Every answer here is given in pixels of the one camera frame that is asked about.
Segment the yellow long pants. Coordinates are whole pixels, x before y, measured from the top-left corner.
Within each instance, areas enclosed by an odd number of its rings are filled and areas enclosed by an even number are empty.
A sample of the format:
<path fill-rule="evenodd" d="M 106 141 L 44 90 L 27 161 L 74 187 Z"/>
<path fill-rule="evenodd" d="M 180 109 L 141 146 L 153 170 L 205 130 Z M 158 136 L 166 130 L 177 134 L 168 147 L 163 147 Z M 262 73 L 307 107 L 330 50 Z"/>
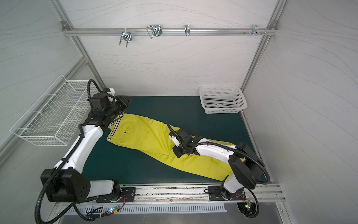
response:
<path fill-rule="evenodd" d="M 134 114 L 124 114 L 108 125 L 107 141 L 121 147 L 139 150 L 167 166 L 187 173 L 223 181 L 233 171 L 218 159 L 202 155 L 184 155 L 178 158 L 174 143 L 169 138 L 166 124 Z"/>

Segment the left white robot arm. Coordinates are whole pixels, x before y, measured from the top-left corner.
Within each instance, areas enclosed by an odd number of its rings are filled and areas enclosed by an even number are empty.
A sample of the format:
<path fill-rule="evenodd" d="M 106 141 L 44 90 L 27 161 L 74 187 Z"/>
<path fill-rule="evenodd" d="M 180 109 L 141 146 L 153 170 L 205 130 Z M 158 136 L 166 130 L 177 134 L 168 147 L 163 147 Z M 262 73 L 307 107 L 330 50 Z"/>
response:
<path fill-rule="evenodd" d="M 91 111 L 80 134 L 66 155 L 52 169 L 41 174 L 42 192 L 50 202 L 83 203 L 98 197 L 119 200 L 123 194 L 117 180 L 90 181 L 82 172 L 84 165 L 98 140 L 114 118 L 121 118 L 132 99 L 128 96 L 112 96 L 97 93 L 90 99 Z"/>

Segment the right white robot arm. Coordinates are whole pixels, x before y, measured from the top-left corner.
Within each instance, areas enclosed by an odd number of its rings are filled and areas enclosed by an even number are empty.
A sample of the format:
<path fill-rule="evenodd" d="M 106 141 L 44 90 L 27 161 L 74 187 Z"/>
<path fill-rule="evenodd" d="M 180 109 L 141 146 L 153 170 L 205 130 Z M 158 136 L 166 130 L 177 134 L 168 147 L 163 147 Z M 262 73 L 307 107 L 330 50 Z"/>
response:
<path fill-rule="evenodd" d="M 227 175 L 221 184 L 222 194 L 232 195 L 242 188 L 255 189 L 265 168 L 258 156 L 246 144 L 228 146 L 213 142 L 201 136 L 192 137 L 183 129 L 174 131 L 171 126 L 169 138 L 174 143 L 173 152 L 180 158 L 183 155 L 196 155 L 216 159 L 228 165 L 232 174 Z"/>

